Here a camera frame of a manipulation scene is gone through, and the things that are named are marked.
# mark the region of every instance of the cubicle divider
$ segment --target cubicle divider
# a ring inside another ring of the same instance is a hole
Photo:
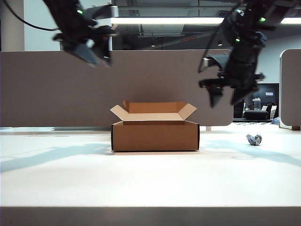
[[[301,49],[280,56],[280,118],[287,126],[301,126]]]
[[[211,50],[210,54],[229,52]],[[91,67],[61,51],[1,52],[2,127],[109,126],[123,100],[186,101],[198,109],[188,119],[206,126],[233,120],[232,89],[212,109],[198,81],[217,78],[218,68],[199,74],[203,50],[113,51],[112,67]]]

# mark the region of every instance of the open cardboard box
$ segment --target open cardboard box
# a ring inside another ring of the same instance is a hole
[[[113,151],[198,150],[199,125],[186,119],[196,107],[185,102],[131,103],[111,111],[122,121],[112,125]]]

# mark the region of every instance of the white table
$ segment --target white table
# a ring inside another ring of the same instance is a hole
[[[200,151],[162,153],[112,153],[109,132],[3,130],[2,222],[301,223],[300,131],[201,130]],[[248,133],[261,134],[261,145],[249,145]]]

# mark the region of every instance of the ceiling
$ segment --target ceiling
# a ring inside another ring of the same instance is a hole
[[[122,17],[224,17],[235,0],[112,0]],[[289,12],[299,16],[299,10]],[[119,36],[113,38],[113,50],[204,49],[215,27],[205,25],[119,25]],[[268,39],[301,34],[301,27],[280,25],[276,31],[264,31]],[[230,48],[223,34],[218,33],[211,48]]]

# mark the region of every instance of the crumpled paper ball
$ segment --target crumpled paper ball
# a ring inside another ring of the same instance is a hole
[[[254,146],[259,145],[262,141],[262,137],[260,135],[251,136],[250,134],[248,134],[246,138],[248,139],[250,145],[254,145]]]

